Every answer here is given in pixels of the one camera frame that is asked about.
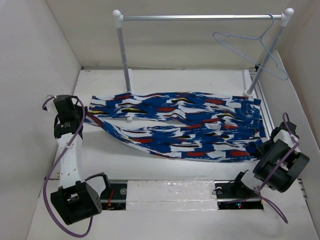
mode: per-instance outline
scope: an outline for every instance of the blue clothes hanger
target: blue clothes hanger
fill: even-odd
[[[273,76],[275,76],[275,77],[277,77],[277,78],[279,78],[279,79],[281,79],[281,80],[287,80],[287,79],[289,78],[289,75],[287,74],[286,70],[285,70],[283,67],[279,67],[279,64],[278,64],[277,60],[276,60],[275,57],[271,54],[271,52],[267,49],[266,45],[265,45],[265,44],[263,43],[263,41],[262,41],[264,35],[269,31],[269,29],[270,29],[270,28],[274,25],[274,23],[275,23],[274,17],[273,17],[270,13],[267,13],[267,15],[269,15],[269,16],[271,17],[272,23],[271,23],[271,25],[262,33],[262,35],[259,36],[259,37],[247,37],[247,36],[239,36],[239,35],[231,35],[231,34],[228,35],[228,34],[225,34],[225,33],[223,33],[223,32],[218,32],[218,31],[216,31],[216,32],[213,33],[213,38],[214,38],[215,40],[217,40],[219,43],[221,43],[221,44],[223,44],[224,46],[226,46],[228,49],[232,50],[233,52],[235,52],[236,54],[240,55],[241,57],[243,57],[244,59],[248,60],[249,62],[251,62],[251,63],[259,66],[260,68],[262,68],[262,69],[265,70],[266,72],[272,74]],[[279,70],[281,70],[281,71],[286,75],[286,77],[285,77],[285,78],[280,77],[279,75],[275,74],[274,72],[266,69],[266,68],[263,67],[263,66],[260,66],[260,65],[259,65],[258,63],[256,63],[256,62],[250,60],[249,58],[247,58],[246,56],[244,56],[242,53],[234,50],[232,47],[228,46],[228,45],[227,45],[226,43],[224,43],[223,41],[217,39],[217,38],[216,38],[216,35],[222,35],[222,36],[225,36],[226,38],[234,37],[234,38],[248,39],[248,40],[259,40],[260,43],[261,43],[261,45],[263,46],[263,48],[266,50],[267,54],[269,54],[270,57],[271,57],[271,58],[273,59],[273,61],[275,62],[276,68],[279,69]]]

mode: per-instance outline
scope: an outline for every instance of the red wire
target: red wire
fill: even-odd
[[[108,210],[108,208],[109,208],[109,204],[110,204],[110,201],[111,201],[111,199],[112,199],[112,196],[114,195],[114,192],[115,192],[115,190],[112,189],[111,196],[109,197],[109,199],[108,199],[108,204],[107,204],[107,206],[106,206],[106,209],[107,209],[107,210]]]

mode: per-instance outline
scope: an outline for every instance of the white table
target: white table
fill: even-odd
[[[243,70],[133,70],[131,84],[134,93],[140,95],[186,91],[242,95],[248,81]],[[89,105],[92,95],[113,96],[125,88],[121,70],[82,70],[74,95]],[[118,126],[168,124],[145,120],[112,122]],[[126,146],[98,127],[86,124],[83,130],[85,177],[105,172],[110,179],[125,180],[231,180],[255,164],[165,159]],[[59,168],[51,178],[58,175]],[[50,180],[48,192],[56,191],[57,185],[57,180]],[[94,217],[91,233],[85,239],[318,239],[297,182],[285,193],[264,189],[263,195],[281,208],[289,224],[268,207],[265,211],[102,211]],[[40,196],[27,239],[72,239],[55,226]],[[82,221],[69,228],[84,233],[87,225],[88,221]]]

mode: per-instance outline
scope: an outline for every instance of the patterned fabric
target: patterned fabric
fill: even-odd
[[[266,137],[260,100],[202,92],[92,97],[86,122],[138,150],[208,162],[254,161]],[[119,127],[110,118],[174,120],[186,126]]]

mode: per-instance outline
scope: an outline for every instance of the metal rod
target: metal rod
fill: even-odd
[[[122,27],[117,27],[116,30],[118,33],[118,40],[119,40],[119,45],[120,45],[120,52],[121,52],[121,59],[122,59],[122,65],[123,65],[123,73],[124,73],[124,78],[125,78],[126,90],[128,92],[131,92],[131,84],[130,84],[127,58],[126,58],[124,36],[122,34]]]
[[[278,28],[278,30],[277,30],[277,32],[276,32],[276,34],[275,34],[275,37],[273,38],[273,40],[272,40],[272,42],[271,42],[271,44],[270,44],[270,47],[269,47],[269,49],[268,49],[270,53],[272,53],[272,52],[274,51],[274,49],[275,49],[275,47],[276,47],[276,45],[277,45],[277,42],[278,42],[278,40],[279,40],[279,38],[280,38],[280,36],[281,36],[284,28],[285,28],[284,26],[279,26],[279,28]],[[259,80],[259,78],[260,78],[260,76],[261,76],[261,74],[262,74],[262,72],[263,72],[262,67],[263,67],[263,68],[266,67],[266,64],[267,64],[269,58],[270,58],[270,55],[267,53],[267,54],[265,55],[262,63],[260,64],[260,67],[259,67],[259,69],[258,69],[258,71],[257,71],[257,73],[256,73],[256,76],[255,76],[254,80],[252,81],[250,87],[246,90],[246,93],[247,93],[248,95],[251,95],[251,94],[253,93],[253,91],[254,91],[254,89],[255,89],[255,87],[256,87],[256,84],[258,83],[258,80]]]
[[[272,15],[281,20],[283,15]],[[269,15],[160,15],[160,16],[123,16],[124,22],[134,21],[208,21],[208,20],[270,20]]]

